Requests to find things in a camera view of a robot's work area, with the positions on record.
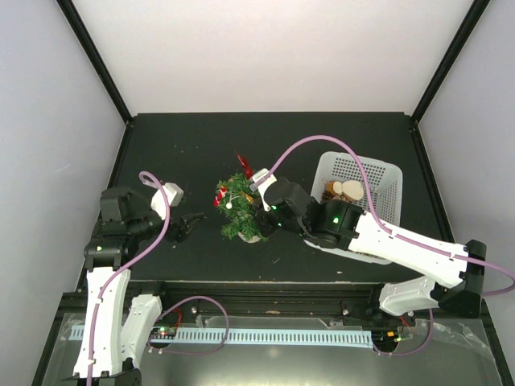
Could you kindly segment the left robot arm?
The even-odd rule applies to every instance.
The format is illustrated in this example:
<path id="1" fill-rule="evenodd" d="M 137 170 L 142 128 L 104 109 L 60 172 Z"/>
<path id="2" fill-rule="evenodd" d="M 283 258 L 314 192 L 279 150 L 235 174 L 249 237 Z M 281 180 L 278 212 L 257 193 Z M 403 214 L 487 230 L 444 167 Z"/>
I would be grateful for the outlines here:
<path id="1" fill-rule="evenodd" d="M 62 385 L 139 385 L 142 355 L 154 321 L 167 319 L 173 302 L 160 282 L 145 285 L 124 314 L 130 263 L 140 244 L 185 240 L 204 218 L 196 213 L 174 223 L 166 215 L 183 199 L 183 190 L 164 183 L 146 201 L 128 187 L 101 193 L 100 217 L 84 248 L 87 308 L 80 352 Z"/>

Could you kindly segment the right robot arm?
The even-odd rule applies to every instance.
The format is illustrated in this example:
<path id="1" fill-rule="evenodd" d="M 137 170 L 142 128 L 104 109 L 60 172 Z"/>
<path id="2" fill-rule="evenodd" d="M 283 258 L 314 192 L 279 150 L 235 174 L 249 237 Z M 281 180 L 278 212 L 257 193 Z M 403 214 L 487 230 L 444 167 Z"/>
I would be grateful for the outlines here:
<path id="1" fill-rule="evenodd" d="M 319 202 L 284 178 L 263 179 L 251 188 L 262 199 L 255 219 L 264 235 L 283 229 L 329 252 L 364 253 L 419 273 L 416 279 L 380 286 L 365 305 L 371 322 L 434 308 L 462 318 L 480 315 L 485 244 L 453 244 L 395 227 L 351 203 Z"/>

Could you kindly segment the small gold bell ornament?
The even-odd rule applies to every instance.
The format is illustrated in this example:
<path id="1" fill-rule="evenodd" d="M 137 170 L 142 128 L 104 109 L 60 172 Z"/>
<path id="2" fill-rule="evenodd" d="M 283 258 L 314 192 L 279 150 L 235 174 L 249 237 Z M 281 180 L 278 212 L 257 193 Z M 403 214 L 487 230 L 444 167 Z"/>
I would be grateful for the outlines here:
<path id="1" fill-rule="evenodd" d="M 245 197 L 245 199 L 249 202 L 249 203 L 253 203 L 253 197 L 245 192 L 242 193 L 243 196 Z"/>

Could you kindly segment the red bell ornament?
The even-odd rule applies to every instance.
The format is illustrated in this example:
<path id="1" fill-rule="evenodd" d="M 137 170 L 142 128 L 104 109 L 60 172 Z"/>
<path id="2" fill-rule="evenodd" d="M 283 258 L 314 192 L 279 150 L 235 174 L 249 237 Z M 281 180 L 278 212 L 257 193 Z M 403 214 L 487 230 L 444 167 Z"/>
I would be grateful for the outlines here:
<path id="1" fill-rule="evenodd" d="M 224 187 L 224 186 L 219 187 L 218 190 L 216 191 L 216 195 L 214 198 L 214 206 L 215 207 L 220 206 L 220 204 L 222 203 L 224 198 L 227 196 L 227 194 L 228 194 L 228 191 L 227 191 L 226 187 Z"/>

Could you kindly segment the small green christmas tree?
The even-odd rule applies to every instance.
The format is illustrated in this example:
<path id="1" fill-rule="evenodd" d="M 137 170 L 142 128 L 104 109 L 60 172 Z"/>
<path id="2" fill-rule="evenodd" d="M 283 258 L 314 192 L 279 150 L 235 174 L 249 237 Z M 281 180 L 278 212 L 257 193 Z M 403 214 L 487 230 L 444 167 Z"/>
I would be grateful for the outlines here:
<path id="1" fill-rule="evenodd" d="M 242 174 L 234 174 L 216 185 L 214 207 L 228 221 L 221 228 L 223 236 L 230 240 L 239 237 L 248 244 L 266 241 L 254 219 L 259 195 L 253 193 L 249 180 Z"/>

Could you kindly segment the red star tree topper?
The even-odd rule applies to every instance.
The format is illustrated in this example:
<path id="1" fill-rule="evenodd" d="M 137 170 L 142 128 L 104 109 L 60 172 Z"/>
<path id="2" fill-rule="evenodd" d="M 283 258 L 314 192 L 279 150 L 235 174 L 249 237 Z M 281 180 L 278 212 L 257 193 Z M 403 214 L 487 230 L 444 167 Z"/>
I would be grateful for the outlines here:
<path id="1" fill-rule="evenodd" d="M 250 179 L 253 176 L 254 171 L 253 171 L 253 168 L 250 166 L 248 160 L 246 159 L 245 156 L 243 156 L 241 154 L 237 154 L 237 159 L 241 165 L 241 169 L 243 170 L 243 174 L 244 174 L 245 178 Z"/>

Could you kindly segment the white bulb string lights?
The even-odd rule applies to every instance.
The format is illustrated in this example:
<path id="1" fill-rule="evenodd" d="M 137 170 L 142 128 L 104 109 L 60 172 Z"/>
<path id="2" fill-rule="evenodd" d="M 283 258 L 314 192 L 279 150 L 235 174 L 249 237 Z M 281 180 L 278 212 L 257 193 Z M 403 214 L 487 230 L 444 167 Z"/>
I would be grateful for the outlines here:
<path id="1" fill-rule="evenodd" d="M 228 196 L 228 200 L 225 203 L 225 208 L 227 210 L 233 210 L 238 208 L 241 205 L 241 193 L 230 193 Z"/>

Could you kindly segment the white plastic basket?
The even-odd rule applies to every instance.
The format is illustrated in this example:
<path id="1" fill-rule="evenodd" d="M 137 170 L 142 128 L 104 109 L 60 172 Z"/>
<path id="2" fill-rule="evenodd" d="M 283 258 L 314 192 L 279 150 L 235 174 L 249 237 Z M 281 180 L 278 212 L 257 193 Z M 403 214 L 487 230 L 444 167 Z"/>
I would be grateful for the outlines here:
<path id="1" fill-rule="evenodd" d="M 394 164 L 361 157 L 360 161 L 365 169 L 369 181 L 373 206 L 381 220 L 398 226 L 402 210 L 402 183 L 401 169 Z M 328 151 L 321 155 L 311 187 L 311 196 L 320 201 L 326 187 L 331 181 L 346 182 L 356 180 L 363 182 L 360 169 L 350 154 Z M 384 258 L 375 257 L 366 253 L 353 253 L 341 249 L 321 248 L 309 241 L 308 246 L 339 257 L 346 257 L 364 263 L 388 265 L 390 262 Z"/>

